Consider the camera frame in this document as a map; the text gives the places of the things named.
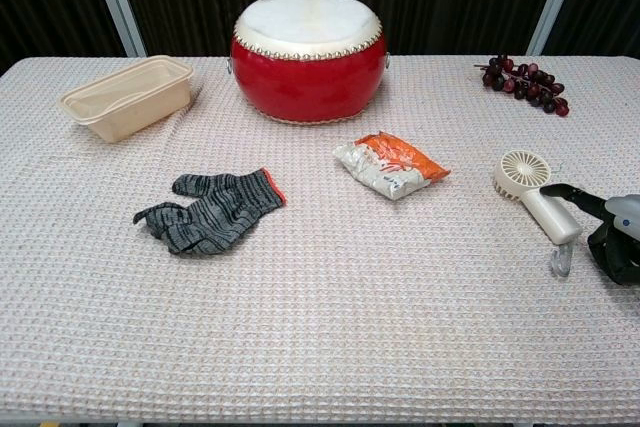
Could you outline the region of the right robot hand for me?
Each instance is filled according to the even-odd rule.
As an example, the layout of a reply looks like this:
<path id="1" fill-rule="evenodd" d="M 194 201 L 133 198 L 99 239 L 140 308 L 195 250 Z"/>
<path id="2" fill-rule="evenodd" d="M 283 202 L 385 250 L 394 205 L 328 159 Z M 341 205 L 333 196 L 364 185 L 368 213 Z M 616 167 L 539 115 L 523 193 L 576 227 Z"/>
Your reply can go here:
<path id="1" fill-rule="evenodd" d="M 602 221 L 589 235 L 588 246 L 599 268 L 616 284 L 639 285 L 639 195 L 603 199 L 565 183 L 540 189 Z"/>

